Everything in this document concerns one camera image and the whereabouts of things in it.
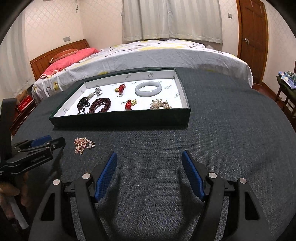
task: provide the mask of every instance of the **light switch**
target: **light switch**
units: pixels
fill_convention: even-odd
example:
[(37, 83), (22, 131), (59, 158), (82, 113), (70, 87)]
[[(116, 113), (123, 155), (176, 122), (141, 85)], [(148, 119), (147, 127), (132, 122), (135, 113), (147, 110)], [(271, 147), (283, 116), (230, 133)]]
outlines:
[(70, 41), (70, 40), (71, 40), (70, 37), (65, 37), (65, 38), (64, 38), (64, 42), (67, 42), (67, 41)]

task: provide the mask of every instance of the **human hand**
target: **human hand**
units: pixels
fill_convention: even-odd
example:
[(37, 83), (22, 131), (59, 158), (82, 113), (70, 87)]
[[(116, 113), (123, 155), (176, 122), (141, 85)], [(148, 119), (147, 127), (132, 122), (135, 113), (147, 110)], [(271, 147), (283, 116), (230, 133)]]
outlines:
[(21, 195), (21, 204), (24, 207), (29, 206), (28, 199), (28, 187), (26, 181), (28, 179), (28, 173), (15, 177), (16, 187), (9, 182), (0, 182), (0, 206), (4, 211), (8, 219), (13, 219), (15, 217), (10, 204), (7, 202), (6, 196), (17, 196)]

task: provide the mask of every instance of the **patterned bed sheet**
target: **patterned bed sheet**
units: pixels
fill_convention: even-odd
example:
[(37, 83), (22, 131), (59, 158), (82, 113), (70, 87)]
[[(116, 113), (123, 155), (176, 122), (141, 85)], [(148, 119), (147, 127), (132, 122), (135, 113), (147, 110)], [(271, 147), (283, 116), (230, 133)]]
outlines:
[(232, 54), (208, 49), (186, 40), (147, 40), (110, 47), (75, 63), (50, 78), (38, 79), (32, 88), (36, 102), (88, 77), (143, 67), (187, 67), (243, 79), (252, 87), (250, 67)]

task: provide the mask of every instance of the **curtain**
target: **curtain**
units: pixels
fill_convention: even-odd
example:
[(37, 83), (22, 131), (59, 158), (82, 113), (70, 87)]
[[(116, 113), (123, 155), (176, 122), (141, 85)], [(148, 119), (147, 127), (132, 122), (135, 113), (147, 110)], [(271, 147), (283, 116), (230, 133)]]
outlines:
[(178, 38), (222, 43), (219, 0), (123, 0), (123, 43)]
[(24, 20), (23, 11), (0, 45), (0, 104), (3, 99), (16, 97), (35, 82), (25, 41)]
[(169, 37), (166, 0), (123, 0), (123, 43)]

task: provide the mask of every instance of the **door handle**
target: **door handle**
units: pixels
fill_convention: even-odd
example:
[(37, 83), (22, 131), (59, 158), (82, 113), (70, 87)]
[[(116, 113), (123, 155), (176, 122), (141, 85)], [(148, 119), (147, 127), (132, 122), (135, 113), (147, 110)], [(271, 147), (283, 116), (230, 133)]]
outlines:
[(247, 38), (245, 38), (244, 41), (249, 45), (250, 41)]

